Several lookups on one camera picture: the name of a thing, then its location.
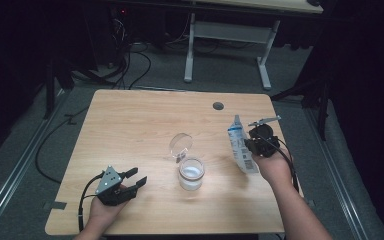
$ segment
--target wire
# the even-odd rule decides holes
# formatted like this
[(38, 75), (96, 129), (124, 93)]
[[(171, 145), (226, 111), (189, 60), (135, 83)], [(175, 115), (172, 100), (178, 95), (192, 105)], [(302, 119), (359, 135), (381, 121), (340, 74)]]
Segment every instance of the wire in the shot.
[(189, 39), (189, 37), (185, 37), (183, 39), (182, 39), (182, 37), (185, 35), (186, 30), (188, 29), (190, 18), (191, 18), (191, 14), (189, 13), (188, 14), (188, 18), (186, 19), (185, 27), (183, 28), (183, 32), (180, 34), (180, 36), (177, 39), (175, 39), (175, 40), (173, 40), (171, 42), (166, 42), (165, 43), (166, 45), (169, 45), (169, 44), (172, 44), (172, 43), (183, 42), (184, 40)]
[(235, 46), (233, 45), (232, 43), (228, 44), (228, 43), (223, 43), (223, 41), (220, 41), (220, 45), (223, 46), (223, 47), (229, 47), (229, 48), (234, 48), (234, 49), (244, 49), (244, 48), (249, 48), (249, 47), (253, 47), (255, 45), (257, 45), (257, 43), (252, 43), (252, 42), (246, 42), (246, 43), (243, 43), (242, 46)]
[[(123, 56), (124, 53), (125, 53), (125, 47), (122, 47), (122, 46), (123, 46), (124, 42), (128, 42), (128, 38), (129, 37), (127, 37), (125, 39), (126, 28), (124, 27), (124, 24), (120, 20), (118, 20), (117, 18), (114, 18), (113, 21), (118, 24), (118, 29), (115, 30), (115, 35), (114, 34), (112, 35), (112, 37), (113, 37), (113, 39), (115, 41), (115, 51), (116, 51), (115, 62), (119, 62), (118, 68), (116, 70), (114, 70), (113, 72), (108, 73), (108, 74), (106, 74), (104, 76), (95, 76), (95, 77), (91, 77), (91, 75), (92, 76), (96, 75), (95, 73), (92, 73), (91, 71), (82, 72), (82, 73), (84, 73), (86, 75), (89, 75), (89, 76), (86, 76), (86, 77), (79, 76), (78, 74), (76, 74), (74, 72), (71, 72), (71, 76), (73, 78), (75, 78), (77, 80), (81, 80), (81, 81), (94, 81), (94, 82), (98, 82), (98, 83), (111, 84), (111, 82), (109, 82), (108, 79), (110, 79), (112, 77), (115, 77), (115, 76), (117, 76), (120, 73), (123, 73), (123, 71), (126, 68), (126, 61), (125, 61), (124, 56)], [(119, 41), (118, 35), (120, 35), (119, 32), (120, 32), (121, 29), (122, 29), (122, 36), (121, 36), (121, 40)], [(97, 81), (97, 79), (94, 79), (96, 77), (99, 77), (101, 80), (103, 79), (104, 82)]]
[(127, 71), (129, 71), (129, 68), (130, 68), (130, 55), (131, 55), (131, 51), (129, 49), (129, 51), (127, 52), (128, 55), (127, 55), (127, 66), (126, 68), (123, 70), (120, 78), (114, 83), (113, 87), (111, 89), (114, 89), (118, 86), (118, 89), (120, 89), (121, 87), (121, 84), (123, 84), (123, 89), (126, 89), (126, 85), (125, 85), (125, 82), (124, 82), (124, 76), (126, 75)]
[(77, 215), (77, 218), (79, 220), (79, 231), (83, 231), (84, 229), (84, 224), (83, 224), (83, 200), (89, 196), (92, 196), (92, 195), (89, 195), (89, 196), (86, 196), (86, 191), (88, 190), (89, 186), (96, 180), (102, 178), (102, 176), (104, 176), (104, 171), (102, 171), (101, 174), (99, 175), (96, 175), (94, 178), (92, 178), (87, 184), (86, 184), (86, 187), (85, 189), (83, 189), (83, 193), (82, 193), (82, 196), (80, 198), (80, 202), (79, 202), (79, 210), (78, 210), (78, 215)]
[(46, 137), (43, 139), (42, 143), (39, 145), (39, 148), (37, 149), (36, 151), (36, 155), (35, 155), (35, 166), (36, 166), (36, 169), (37, 171), (42, 175), (44, 176), (45, 178), (47, 178), (48, 180), (51, 180), (52, 182), (55, 182), (55, 183), (58, 183), (58, 184), (61, 184), (61, 181), (60, 180), (57, 180), (53, 177), (50, 177), (49, 175), (47, 175), (45, 172), (43, 172), (43, 170), (40, 168), (40, 165), (39, 165), (39, 153), (40, 151), (42, 150), (42, 147), (44, 146), (44, 144), (46, 143), (46, 141), (51, 137), (51, 135), (57, 131), (60, 127), (62, 127), (65, 123), (67, 122), (70, 122), (74, 117), (76, 117), (77, 115), (81, 114), (82, 112), (84, 112), (85, 110), (87, 110), (89, 108), (86, 107), (84, 109), (82, 109), (81, 111), (77, 112), (76, 114), (74, 115), (70, 115), (70, 117), (63, 121), (62, 123), (60, 123), (58, 126), (56, 126), (51, 132), (49, 132)]
[[(188, 38), (185, 38), (183, 39), (182, 41), (178, 41), (177, 43), (171, 43), (171, 45), (174, 45), (174, 44), (178, 44), (178, 43), (182, 43), (183, 41), (186, 41), (188, 40)], [(186, 44), (183, 44), (182, 47), (173, 47), (173, 46), (170, 46), (169, 44), (166, 44), (166, 47), (170, 48), (170, 49), (173, 49), (173, 50), (183, 50), (183, 49), (186, 49), (189, 47), (189, 45), (186, 43)]]
[(278, 237), (280, 240), (284, 240), (283, 238), (282, 238), (282, 236), (280, 236), (280, 234), (275, 234), (276, 235), (276, 237)]
[(90, 198), (90, 197), (96, 197), (96, 196), (98, 196), (98, 195), (96, 195), (96, 194), (87, 195), (87, 196), (84, 196), (83, 199)]
[(289, 151), (289, 148), (288, 148), (288, 146), (286, 146), (286, 143), (285, 143), (284, 141), (280, 140), (279, 138), (278, 138), (277, 140), (278, 140), (279, 142), (281, 142), (281, 143), (283, 144), (283, 146), (285, 146), (286, 150), (288, 150), (288, 153), (289, 153), (289, 160), (290, 160), (291, 162), (293, 162), (291, 151)]
[(213, 40), (213, 39), (201, 39), (201, 41), (196, 41), (197, 43), (198, 42), (201, 42), (201, 43), (214, 43), (215, 46), (213, 49), (209, 50), (209, 51), (200, 51), (198, 50), (196, 47), (194, 47), (194, 51), (195, 52), (198, 52), (198, 53), (202, 53), (202, 54), (209, 54), (209, 53), (212, 53), (214, 51), (216, 51), (218, 48), (219, 48), (219, 42), (218, 40)]
[(140, 77), (138, 77), (136, 80), (134, 80), (134, 81), (130, 84), (130, 86), (129, 86), (129, 90), (131, 90), (132, 87), (133, 87), (133, 85), (134, 85), (137, 81), (139, 81), (143, 76), (145, 76), (145, 75), (149, 72), (149, 70), (151, 69), (151, 59), (149, 59), (149, 57), (146, 56), (146, 55), (143, 54), (143, 53), (140, 53), (140, 52), (135, 52), (135, 53), (136, 53), (136, 54), (139, 54), (139, 55), (142, 55), (143, 57), (145, 57), (145, 58), (148, 60), (149, 65), (148, 65), (148, 68), (146, 69), (146, 71), (145, 71)]
[(133, 45), (145, 45), (145, 48), (141, 49), (140, 51), (132, 51), (132, 50), (130, 50), (130, 52), (132, 52), (132, 53), (145, 52), (149, 48), (148, 43), (146, 43), (146, 42), (136, 42), (136, 43), (131, 44), (131, 46), (133, 46)]

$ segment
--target hand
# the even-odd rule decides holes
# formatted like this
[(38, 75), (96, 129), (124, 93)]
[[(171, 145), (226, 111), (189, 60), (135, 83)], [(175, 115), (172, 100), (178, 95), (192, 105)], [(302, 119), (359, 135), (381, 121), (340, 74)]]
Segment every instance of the hand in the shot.
[[(286, 149), (280, 149), (286, 156), (289, 157), (289, 152)], [(292, 184), (291, 170), (285, 158), (276, 151), (271, 157), (266, 158), (263, 156), (252, 155), (255, 163), (257, 163), (260, 169), (261, 176), (273, 184)]]
[(117, 206), (106, 206), (98, 197), (94, 197), (85, 229), (75, 239), (99, 239), (128, 202), (123, 202)]

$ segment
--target clear glass cup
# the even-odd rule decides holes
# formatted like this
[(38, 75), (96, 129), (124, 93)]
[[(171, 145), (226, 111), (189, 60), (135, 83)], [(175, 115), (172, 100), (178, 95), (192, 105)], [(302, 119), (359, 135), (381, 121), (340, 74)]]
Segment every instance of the clear glass cup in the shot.
[(204, 164), (195, 157), (187, 157), (179, 164), (180, 186), (188, 191), (194, 191), (201, 187), (204, 176)]

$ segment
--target glass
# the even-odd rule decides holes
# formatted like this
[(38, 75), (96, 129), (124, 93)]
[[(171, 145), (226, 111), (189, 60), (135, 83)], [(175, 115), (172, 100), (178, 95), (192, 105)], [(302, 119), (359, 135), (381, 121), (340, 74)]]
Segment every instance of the glass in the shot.
[(204, 173), (204, 164), (198, 158), (183, 159), (179, 165), (180, 186), (188, 191), (197, 190), (202, 185)]
[(171, 140), (169, 148), (171, 155), (179, 163), (186, 157), (186, 153), (192, 147), (192, 137), (186, 133), (179, 133)]

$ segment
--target desk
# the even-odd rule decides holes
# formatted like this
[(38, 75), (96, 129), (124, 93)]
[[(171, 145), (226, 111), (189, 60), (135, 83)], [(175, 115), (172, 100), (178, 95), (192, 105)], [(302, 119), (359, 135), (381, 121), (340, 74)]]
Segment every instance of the desk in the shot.
[[(223, 103), (224, 109), (215, 110), (214, 102)], [(107, 165), (118, 172), (139, 168), (123, 182), (127, 186), (148, 176), (107, 234), (283, 232), (269, 184), (259, 173), (242, 173), (233, 158), (227, 128), (235, 114), (245, 126), (275, 116), (270, 98), (262, 94), (97, 91), (56, 197), (67, 205), (51, 211), (46, 232), (78, 233), (82, 191)], [(279, 123), (269, 124), (284, 140)], [(192, 136), (189, 153), (205, 164), (203, 185), (196, 191), (181, 188), (169, 154), (171, 139), (181, 132)], [(85, 220), (89, 206), (90, 198), (83, 206)]]
[[(275, 10), (286, 10), (303, 13), (321, 14), (321, 7), (311, 6), (306, 0), (193, 0), (196, 2), (227, 4), (237, 7), (266, 8)], [(264, 49), (261, 56), (257, 57), (257, 65), (265, 90), (271, 89), (271, 83), (266, 69), (266, 61), (278, 31), (280, 20), (275, 20), (272, 27), (251, 27), (236, 24), (214, 23), (207, 21), (195, 21), (195, 14), (191, 14), (189, 30), (189, 48), (186, 57), (185, 82), (192, 81), (194, 61), (194, 39), (195, 37), (214, 38), (220, 40), (232, 40), (263, 44)]]

